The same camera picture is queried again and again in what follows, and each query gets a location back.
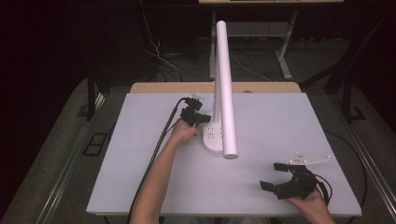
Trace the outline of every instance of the small bracket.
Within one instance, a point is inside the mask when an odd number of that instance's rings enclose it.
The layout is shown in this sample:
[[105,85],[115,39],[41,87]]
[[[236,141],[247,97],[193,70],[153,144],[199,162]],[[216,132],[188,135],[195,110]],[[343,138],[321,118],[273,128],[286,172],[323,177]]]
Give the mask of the small bracket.
[[107,133],[94,133],[91,136],[90,143],[84,148],[83,156],[99,156],[105,144]]

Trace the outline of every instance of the white mount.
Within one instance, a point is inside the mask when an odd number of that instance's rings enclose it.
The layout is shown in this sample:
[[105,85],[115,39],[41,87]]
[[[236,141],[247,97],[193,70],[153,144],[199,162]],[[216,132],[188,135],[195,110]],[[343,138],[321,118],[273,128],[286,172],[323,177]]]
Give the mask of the white mount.
[[296,152],[293,158],[289,160],[289,165],[311,165],[329,160],[330,156],[319,156]]
[[233,86],[227,29],[224,21],[217,23],[217,59],[215,79],[214,111],[209,123],[204,125],[204,143],[209,152],[223,153],[224,159],[238,158],[236,146],[235,118],[233,115]]

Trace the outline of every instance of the white pole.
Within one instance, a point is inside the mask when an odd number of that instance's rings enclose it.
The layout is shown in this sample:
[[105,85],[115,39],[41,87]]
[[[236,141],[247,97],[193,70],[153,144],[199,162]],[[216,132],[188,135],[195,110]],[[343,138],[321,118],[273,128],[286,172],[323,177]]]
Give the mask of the white pole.
[[216,80],[216,82],[219,82],[220,86],[223,157],[225,159],[236,159],[238,158],[238,150],[236,146],[235,118],[233,115],[233,85],[227,28],[224,21],[218,21],[217,23],[217,37],[219,80]]

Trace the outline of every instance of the wire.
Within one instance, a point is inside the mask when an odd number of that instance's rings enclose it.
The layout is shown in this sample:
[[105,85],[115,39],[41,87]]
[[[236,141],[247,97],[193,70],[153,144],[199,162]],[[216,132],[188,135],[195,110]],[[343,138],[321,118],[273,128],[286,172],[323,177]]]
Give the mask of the wire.
[[[352,151],[355,153],[356,157],[358,158],[358,161],[361,165],[361,169],[363,171],[363,178],[364,178],[364,189],[363,189],[363,196],[361,198],[361,201],[359,202],[359,205],[361,206],[361,208],[363,208],[364,204],[366,203],[366,199],[367,199],[367,191],[368,191],[368,180],[367,180],[367,171],[366,168],[364,167],[363,162],[361,161],[361,157],[359,156],[359,153],[356,151],[356,149],[343,137],[339,136],[336,133],[332,133],[330,131],[327,130],[323,130],[325,133],[329,133],[334,137],[337,137],[338,139],[340,139],[341,141],[345,142],[351,149]],[[356,217],[352,217],[349,219],[349,221],[346,224],[350,224],[355,220]]]
[[[151,33],[150,29],[149,29],[149,23],[148,23],[148,20],[147,20],[147,18],[146,18],[145,12],[142,12],[142,15],[143,15],[143,19],[144,19],[144,21],[145,21],[146,28],[147,28],[147,30],[148,30],[149,42],[150,42],[150,44],[155,48],[155,51],[156,51],[155,54],[152,53],[152,52],[149,52],[149,51],[148,51],[148,53],[151,54],[151,55],[153,55],[153,56],[155,56],[155,57],[157,57],[159,60],[161,60],[161,61],[163,61],[163,62],[165,62],[165,63],[171,65],[171,66],[175,69],[175,72],[176,72],[176,74],[177,74],[177,76],[178,76],[178,80],[177,80],[177,81],[178,81],[178,82],[183,81],[183,78],[182,78],[182,76],[178,73],[176,67],[175,67],[173,64],[169,63],[168,61],[166,61],[165,59],[163,59],[163,58],[160,56],[160,45],[161,45],[160,40],[159,40],[157,37],[155,37],[155,36],[153,37],[153,35],[152,35],[152,33]],[[155,38],[155,39],[158,41],[158,46],[154,44],[153,38]]]
[[144,183],[145,180],[146,180],[147,175],[149,174],[149,170],[151,169],[152,164],[154,163],[155,159],[157,158],[157,154],[158,154],[158,151],[159,151],[159,149],[160,149],[160,146],[161,146],[161,144],[162,144],[162,142],[163,142],[163,139],[165,138],[166,134],[167,134],[168,131],[170,130],[170,129],[169,129],[169,125],[170,125],[171,121],[173,120],[173,118],[174,118],[174,116],[175,116],[175,114],[176,114],[176,112],[177,112],[178,105],[179,105],[183,100],[185,100],[185,99],[187,99],[187,98],[183,97],[183,98],[181,98],[180,100],[178,100],[178,102],[176,103],[174,109],[172,110],[171,115],[169,116],[168,121],[167,121],[166,124],[165,124],[165,127],[163,127],[163,132],[161,133],[161,136],[160,136],[160,139],[158,140],[157,146],[155,147],[154,152],[152,153],[152,156],[151,156],[151,159],[150,159],[150,161],[149,161],[149,163],[148,163],[148,167],[147,167],[147,169],[146,169],[146,172],[145,172],[145,174],[143,175],[142,180],[140,180],[139,187],[137,188],[136,194],[134,195],[134,200],[132,201],[131,208],[130,208],[129,214],[128,214],[128,219],[127,219],[127,222],[128,222],[128,223],[131,221],[132,209],[134,208],[134,203],[135,203],[135,201],[136,201],[136,198],[137,198],[137,196],[139,195],[139,192],[140,192],[140,190],[141,190],[141,188],[142,188],[142,186],[143,186],[143,183]]
[[242,68],[244,68],[245,70],[247,70],[249,73],[251,73],[251,74],[253,74],[253,75],[256,75],[256,76],[259,76],[259,77],[262,77],[262,78],[266,79],[267,81],[272,82],[272,80],[269,79],[268,77],[262,76],[262,75],[260,75],[260,74],[257,74],[257,73],[255,73],[255,72],[252,72],[252,71],[248,70],[244,65],[242,65],[242,64],[235,58],[235,56],[233,56],[233,54],[231,54],[231,52],[230,52],[230,55],[239,63],[239,65],[240,65]]
[[330,201],[330,199],[332,198],[332,185],[330,185],[330,183],[325,178],[323,178],[323,176],[320,176],[320,175],[315,175],[315,176],[317,176],[320,179],[322,179],[329,186],[329,188],[330,188],[329,201]]

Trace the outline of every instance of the white tabletop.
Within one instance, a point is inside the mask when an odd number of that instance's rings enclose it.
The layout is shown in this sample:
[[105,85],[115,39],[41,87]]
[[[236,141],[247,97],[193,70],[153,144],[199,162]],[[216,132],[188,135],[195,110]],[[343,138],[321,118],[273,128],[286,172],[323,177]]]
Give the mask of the white tabletop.
[[[213,93],[203,99],[202,113],[213,109]],[[175,103],[191,93],[131,93],[92,192],[87,212],[127,215],[152,151]],[[235,93],[234,113],[239,158],[232,161],[205,150],[202,136],[177,152],[162,214],[193,216],[287,217],[300,215],[293,206],[262,191],[259,181],[287,182],[291,173],[275,171],[293,154],[331,156],[307,166],[332,185],[329,205],[334,216],[360,216],[360,206],[304,93]]]

